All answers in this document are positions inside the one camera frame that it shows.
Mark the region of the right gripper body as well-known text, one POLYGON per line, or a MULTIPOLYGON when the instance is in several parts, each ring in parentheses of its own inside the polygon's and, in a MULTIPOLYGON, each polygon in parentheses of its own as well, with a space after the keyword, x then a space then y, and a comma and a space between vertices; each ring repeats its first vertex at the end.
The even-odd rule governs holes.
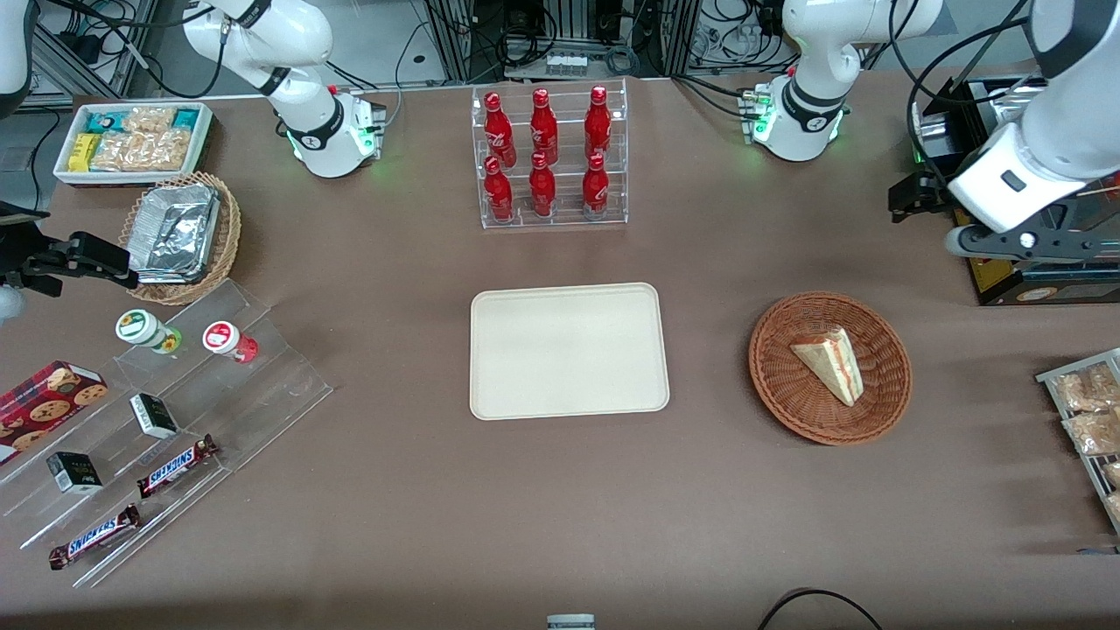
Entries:
POLYGON ((49 249, 39 223, 49 213, 28 210, 11 203, 1 204, 1 263, 24 263, 29 256, 49 249))

